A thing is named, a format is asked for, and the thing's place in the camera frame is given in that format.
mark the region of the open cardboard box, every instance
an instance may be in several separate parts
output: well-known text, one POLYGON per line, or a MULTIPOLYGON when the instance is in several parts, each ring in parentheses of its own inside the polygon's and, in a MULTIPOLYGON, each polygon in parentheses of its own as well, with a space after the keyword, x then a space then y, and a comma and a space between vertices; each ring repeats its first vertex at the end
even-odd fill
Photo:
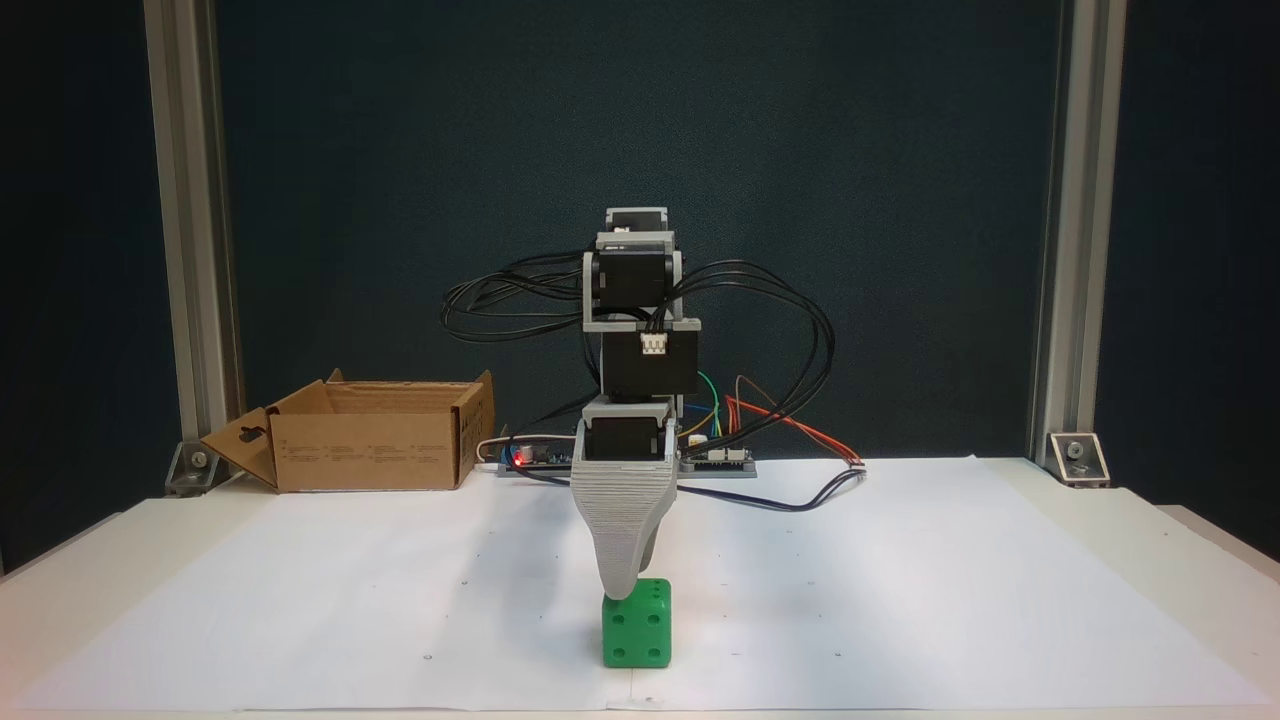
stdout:
POLYGON ((452 489, 493 436, 493 377, 346 382, 334 370, 204 438, 276 492, 452 489))

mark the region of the cardboard box flap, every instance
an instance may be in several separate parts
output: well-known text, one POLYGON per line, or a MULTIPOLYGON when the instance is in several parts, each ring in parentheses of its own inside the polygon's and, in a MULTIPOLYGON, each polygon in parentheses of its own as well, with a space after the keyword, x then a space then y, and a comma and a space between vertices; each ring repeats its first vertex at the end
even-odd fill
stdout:
POLYGON ((266 410, 259 407, 228 423, 223 429, 205 436, 205 447, 239 465, 246 473, 275 486, 275 464, 271 438, 268 434, 266 410))
POLYGON ((329 383, 329 404, 339 415, 447 415, 471 383, 329 383))
POLYGON ((493 375, 485 370, 453 404, 453 470, 458 482, 467 477, 476 464, 476 445, 493 437, 493 375))
POLYGON ((268 415, 278 413, 285 415, 333 415, 333 405, 329 404, 329 393, 325 392, 324 382, 316 380, 266 409, 268 415))

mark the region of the white table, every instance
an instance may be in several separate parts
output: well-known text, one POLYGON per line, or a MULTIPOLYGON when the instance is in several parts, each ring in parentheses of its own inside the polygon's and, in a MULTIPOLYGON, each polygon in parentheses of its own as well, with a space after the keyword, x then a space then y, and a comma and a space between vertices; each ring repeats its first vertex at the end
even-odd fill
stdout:
MULTIPOLYGON (((1181 623, 1257 688, 1280 698, 1280 585, 1160 509, 1125 489, 1073 491, 1016 459, 986 461, 1044 515, 1079 539, 1133 588, 1181 623)), ((252 518, 270 497, 252 480, 229 483, 196 500, 148 500, 114 518, 15 577, 0 583, 0 716, 132 717, 133 714, 8 710, 32 680, 76 652, 120 614, 147 597, 193 559, 252 518)), ((1219 538, 1226 543, 1234 538, 1219 538)), ((192 673, 201 669, 192 667, 192 673)), ((440 711, 361 712, 362 717, 529 717, 530 714, 440 711)), ((605 711, 584 715, 618 719, 653 714, 605 711)), ((692 716, 677 712, 667 716, 692 716)), ((804 712, 769 712, 800 716, 804 712)), ((1276 706, 1102 708, 1071 711, 931 712, 868 711, 868 717, 1088 717, 1190 719, 1276 717, 1276 706)), ((160 714, 191 720, 216 714, 160 714)), ((227 716, 297 717, 297 712, 227 716)), ((307 717, 349 719, 351 712, 308 712, 307 717)))

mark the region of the red wire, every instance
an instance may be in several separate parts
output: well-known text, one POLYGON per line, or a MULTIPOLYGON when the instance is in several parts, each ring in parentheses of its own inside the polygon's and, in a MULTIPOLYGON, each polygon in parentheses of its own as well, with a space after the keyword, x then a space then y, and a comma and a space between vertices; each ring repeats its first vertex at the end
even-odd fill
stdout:
MULTIPOLYGON (((745 402, 742 400, 737 400, 737 398, 735 398, 732 396, 728 396, 728 395, 724 396, 724 401, 730 405, 731 409, 735 410, 735 413, 730 415, 730 424, 732 425, 730 428, 730 432, 736 432, 737 430, 737 425, 736 425, 736 423, 733 423, 733 419, 737 415, 736 410, 737 410, 739 406, 740 407, 746 407, 748 410, 750 410, 750 411, 753 411, 753 413, 755 413, 758 415, 773 415, 772 411, 765 410, 764 407, 758 407, 755 405, 751 405, 750 402, 745 402)), ((856 462, 856 464, 861 464, 861 461, 863 461, 861 456, 859 456, 856 452, 854 452, 854 448, 851 448, 847 445, 840 442, 838 439, 836 439, 836 438, 833 438, 833 437, 831 437, 831 436, 828 436, 828 434, 826 434, 823 432, 815 430, 814 428, 812 428, 812 427, 809 427, 809 425, 806 425, 806 424, 804 424, 804 423, 801 423, 799 420, 792 420, 791 418, 782 418, 782 421, 786 423, 786 424, 788 424, 788 425, 794 425, 794 427, 799 428, 801 432, 804 432, 805 434, 808 434, 809 437, 812 437, 812 438, 814 438, 814 439, 817 439, 819 442, 826 443, 832 450, 836 450, 837 452, 842 454, 841 456, 845 460, 849 460, 849 461, 856 462)))

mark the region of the green die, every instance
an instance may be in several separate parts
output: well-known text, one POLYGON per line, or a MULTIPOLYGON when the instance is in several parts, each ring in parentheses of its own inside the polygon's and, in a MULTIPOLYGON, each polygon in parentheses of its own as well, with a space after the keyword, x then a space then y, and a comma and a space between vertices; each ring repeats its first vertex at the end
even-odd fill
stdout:
POLYGON ((607 667, 666 667, 671 662, 671 583, 641 578, 625 600, 600 609, 607 667))

